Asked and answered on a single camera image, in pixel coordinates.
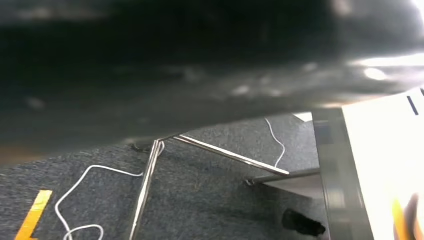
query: metal frame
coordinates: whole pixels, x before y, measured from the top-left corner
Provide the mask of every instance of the metal frame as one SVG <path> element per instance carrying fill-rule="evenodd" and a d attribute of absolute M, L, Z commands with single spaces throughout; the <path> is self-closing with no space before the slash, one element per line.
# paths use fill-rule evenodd
<path fill-rule="evenodd" d="M 372 240 L 374 237 L 361 193 L 361 185 L 358 172 L 356 171 L 355 159 L 343 110 L 341 108 L 322 109 L 312 112 L 312 115 L 320 165 L 318 172 L 317 169 L 310 169 L 293 172 L 293 174 L 289 175 L 288 171 L 187 136 L 177 135 L 169 138 L 274 174 L 272 176 L 251 179 L 248 181 L 249 184 L 302 178 L 316 175 L 320 172 L 331 238 Z M 152 174 L 160 150 L 159 145 L 163 140 L 156 140 L 153 144 L 140 196 L 134 211 L 129 240 L 135 239 L 137 229 L 140 227 L 140 221 L 146 206 L 147 194 L 152 181 Z"/>
<path fill-rule="evenodd" d="M 271 165 L 247 158 L 245 156 L 236 154 L 234 152 L 201 142 L 199 140 L 193 139 L 191 137 L 187 137 L 187 136 L 183 136 L 183 135 L 177 135 L 177 136 L 173 136 L 173 137 L 168 137 L 168 138 L 162 138 L 162 139 L 158 139 L 155 140 L 153 143 L 153 146 L 151 148 L 151 152 L 150 152 L 150 157 L 147 163 L 147 167 L 146 167 L 146 171 L 144 173 L 144 178 L 143 178 L 143 182 L 141 184 L 141 190 L 140 190 L 140 194 L 138 196 L 138 201 L 137 201 L 137 205 L 134 209 L 133 215 L 132 215 L 132 225 L 131 225 L 131 229 L 129 232 L 129 240 L 135 240 L 136 236 L 137 236 L 137 232 L 140 229 L 140 225 L 141 225 L 141 220 L 143 217 L 143 212 L 144 209 L 146 207 L 146 202 L 147 202 L 147 198 L 148 198 L 148 194 L 149 194 L 149 189 L 150 189 L 150 185 L 152 183 L 152 176 L 153 176 L 153 172 L 155 170 L 155 166 L 156 166 L 156 162 L 158 160 L 158 156 L 159 156 L 159 152 L 161 151 L 161 142 L 163 142 L 166 139 L 174 139 L 177 140 L 181 143 L 185 143 L 191 146 L 195 146 L 198 148 L 201 148 L 203 150 L 209 151 L 211 153 L 215 153 L 218 155 L 221 155 L 223 157 L 229 158 L 231 160 L 235 160 L 238 161 L 240 163 L 249 165 L 249 166 L 253 166 L 255 168 L 261 169 L 261 170 L 265 170 L 271 174 L 275 174 L 279 177 L 282 176 L 288 176 L 290 173 L 286 170 L 282 170 L 276 167 L 273 167 Z"/>

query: gray surface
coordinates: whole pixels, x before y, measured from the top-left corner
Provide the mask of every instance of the gray surface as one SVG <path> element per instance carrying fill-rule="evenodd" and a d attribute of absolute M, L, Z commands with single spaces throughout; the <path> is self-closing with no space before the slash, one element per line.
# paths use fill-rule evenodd
<path fill-rule="evenodd" d="M 270 181 L 265 184 L 307 198 L 324 200 L 323 182 L 320 174 Z"/>
<path fill-rule="evenodd" d="M 303 123 L 291 115 L 271 117 L 270 121 L 287 148 L 280 168 L 296 171 L 318 166 L 311 122 Z M 201 129 L 189 136 L 269 164 L 281 153 L 263 119 Z M 0 239 L 15 237 L 40 189 L 53 190 L 53 195 L 33 237 L 61 239 L 65 230 L 54 204 L 88 166 L 100 164 L 138 173 L 147 159 L 147 154 L 127 146 L 109 146 L 0 169 Z M 281 215 L 291 207 L 326 222 L 324 203 L 243 184 L 245 178 L 263 175 L 263 171 L 201 149 L 166 142 L 138 239 L 312 239 L 282 229 Z M 95 169 L 63 202 L 63 215 L 71 227 L 100 224 L 105 240 L 124 239 L 141 181 Z M 82 230 L 74 239 L 96 240 L 98 234 L 96 229 Z"/>

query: black object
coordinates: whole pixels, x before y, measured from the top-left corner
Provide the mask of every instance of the black object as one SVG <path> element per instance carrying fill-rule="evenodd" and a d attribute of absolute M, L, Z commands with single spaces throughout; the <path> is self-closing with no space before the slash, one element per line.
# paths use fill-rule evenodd
<path fill-rule="evenodd" d="M 141 146 L 137 145 L 136 143 L 132 143 L 130 145 L 131 149 L 136 151 L 137 153 L 150 153 L 152 150 L 152 144 L 143 144 Z"/>
<path fill-rule="evenodd" d="M 326 228 L 321 223 L 290 208 L 287 209 L 282 216 L 282 225 L 286 229 L 314 237 L 318 237 L 326 232 Z"/>
<path fill-rule="evenodd" d="M 415 114 L 415 116 L 418 116 L 419 113 L 418 113 L 417 107 L 415 106 L 414 102 L 412 101 L 411 96 L 407 96 L 407 98 L 408 98 L 409 104 L 411 105 L 413 113 Z"/>
<path fill-rule="evenodd" d="M 399 0 L 1 1 L 0 163 L 400 93 L 422 33 Z"/>

